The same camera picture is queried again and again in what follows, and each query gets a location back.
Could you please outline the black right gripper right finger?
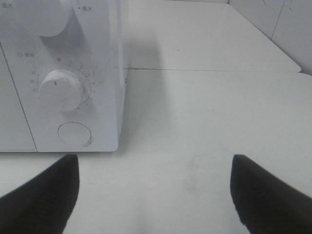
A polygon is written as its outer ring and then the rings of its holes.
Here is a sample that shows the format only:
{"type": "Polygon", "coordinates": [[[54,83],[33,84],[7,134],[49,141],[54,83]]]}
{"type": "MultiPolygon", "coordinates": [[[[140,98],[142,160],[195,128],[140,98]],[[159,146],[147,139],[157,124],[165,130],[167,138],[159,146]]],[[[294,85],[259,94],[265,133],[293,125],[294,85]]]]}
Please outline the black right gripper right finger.
{"type": "Polygon", "coordinates": [[[251,234],[310,234],[312,199],[245,155],[234,155],[230,192],[251,234]]]}

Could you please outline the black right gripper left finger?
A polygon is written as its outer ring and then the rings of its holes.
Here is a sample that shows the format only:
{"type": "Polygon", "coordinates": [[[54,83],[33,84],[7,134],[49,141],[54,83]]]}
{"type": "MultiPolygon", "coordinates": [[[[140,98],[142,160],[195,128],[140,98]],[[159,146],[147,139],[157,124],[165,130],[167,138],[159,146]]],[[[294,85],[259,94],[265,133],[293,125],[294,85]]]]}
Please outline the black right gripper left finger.
{"type": "Polygon", "coordinates": [[[61,234],[79,193],[77,155],[65,155],[0,198],[2,234],[61,234]]]}

